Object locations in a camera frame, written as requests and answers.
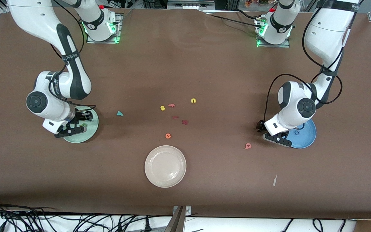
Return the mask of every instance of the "white plate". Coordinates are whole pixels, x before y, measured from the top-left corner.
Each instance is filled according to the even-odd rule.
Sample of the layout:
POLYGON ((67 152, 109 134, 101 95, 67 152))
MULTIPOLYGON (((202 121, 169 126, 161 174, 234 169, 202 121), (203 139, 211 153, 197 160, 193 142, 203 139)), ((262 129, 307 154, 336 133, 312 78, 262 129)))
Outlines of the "white plate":
POLYGON ((148 154, 144 170, 148 180, 160 188, 169 188, 178 184, 187 169, 186 159, 177 148, 164 145, 148 154))

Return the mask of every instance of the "blue disc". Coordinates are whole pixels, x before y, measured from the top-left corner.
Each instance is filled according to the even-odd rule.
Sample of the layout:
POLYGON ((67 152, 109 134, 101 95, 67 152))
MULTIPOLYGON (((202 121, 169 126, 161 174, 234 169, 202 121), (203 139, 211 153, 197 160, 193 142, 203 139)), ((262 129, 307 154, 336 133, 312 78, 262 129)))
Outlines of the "blue disc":
POLYGON ((299 125, 298 129, 289 130, 289 134, 286 139, 291 141, 291 147, 294 148, 306 148, 313 144, 316 139, 316 126, 313 120, 308 120, 303 125, 299 125))

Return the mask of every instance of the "round plate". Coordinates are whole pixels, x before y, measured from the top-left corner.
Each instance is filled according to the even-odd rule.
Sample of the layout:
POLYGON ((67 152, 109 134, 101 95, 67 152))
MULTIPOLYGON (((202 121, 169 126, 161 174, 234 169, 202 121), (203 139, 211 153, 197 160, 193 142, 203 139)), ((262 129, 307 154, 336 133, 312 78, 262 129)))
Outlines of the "round plate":
POLYGON ((148 180, 160 188, 169 188, 178 184, 187 169, 186 159, 177 148, 164 145, 148 154, 144 170, 148 180))
MULTIPOLYGON (((88 110, 91 107, 75 107, 77 110, 88 110)), ((76 134, 76 135, 71 135, 71 136, 66 136, 64 137, 65 141, 69 141, 70 143, 80 143, 89 140, 97 131, 98 129, 98 115, 94 110, 90 110, 92 113, 93 119, 91 122, 89 121, 79 121, 77 126, 81 125, 86 125, 86 131, 76 134)))
POLYGON ((316 125, 314 124, 313 120, 310 119, 305 122, 303 128, 302 125, 298 127, 301 129, 289 130, 289 134, 286 137, 286 139, 291 141, 291 147, 300 149, 306 148, 313 144, 317 134, 316 125))

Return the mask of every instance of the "green plate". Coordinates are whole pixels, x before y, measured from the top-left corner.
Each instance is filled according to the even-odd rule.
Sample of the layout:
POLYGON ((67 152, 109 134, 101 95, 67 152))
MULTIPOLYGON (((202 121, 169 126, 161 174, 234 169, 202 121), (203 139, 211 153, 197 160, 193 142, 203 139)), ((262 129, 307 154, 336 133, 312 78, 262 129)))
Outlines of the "green plate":
MULTIPOLYGON (((75 107, 75 108, 77 110, 88 110, 88 109, 90 109, 90 107, 80 107, 80 106, 75 107)), ((91 111, 92 117, 93 117, 91 122, 89 122, 89 121, 79 121, 79 123, 77 124, 77 126, 83 125, 85 128, 87 128, 87 130, 85 132, 82 132, 82 133, 79 133, 79 134, 76 134, 76 135, 71 135, 71 136, 64 137, 65 141, 68 141, 68 142, 71 142, 71 143, 81 143, 81 142, 89 140, 95 134, 95 132, 98 129, 98 115, 94 110, 90 110, 90 111, 91 111)))

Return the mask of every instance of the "brown tabletop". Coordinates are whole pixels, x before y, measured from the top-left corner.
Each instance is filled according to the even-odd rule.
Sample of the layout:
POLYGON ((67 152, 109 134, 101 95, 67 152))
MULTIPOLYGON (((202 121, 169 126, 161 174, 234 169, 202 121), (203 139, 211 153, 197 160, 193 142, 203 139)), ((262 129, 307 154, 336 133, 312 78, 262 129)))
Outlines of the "brown tabletop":
MULTIPOLYGON (((80 46, 76 22, 56 12, 80 46)), ((37 75, 59 71, 62 60, 2 14, 0 202, 69 212, 170 214, 173 205, 191 205, 199 216, 371 218, 366 15, 357 16, 345 48, 343 94, 313 117, 314 144, 284 148, 254 129, 275 76, 310 81, 319 71, 301 48, 310 16, 300 14, 290 48, 277 49, 256 47, 249 25, 196 10, 134 10, 120 44, 84 46, 81 59, 93 87, 81 102, 97 105, 100 126, 89 141, 71 144, 54 138, 25 106, 37 75), (252 148, 245 150, 248 142, 252 148), (172 188, 152 185, 144 173, 148 153, 165 144, 187 160, 184 179, 172 188)), ((277 90, 287 80, 293 79, 274 84, 267 118, 278 112, 277 90)), ((335 81, 330 98, 338 86, 335 81)))

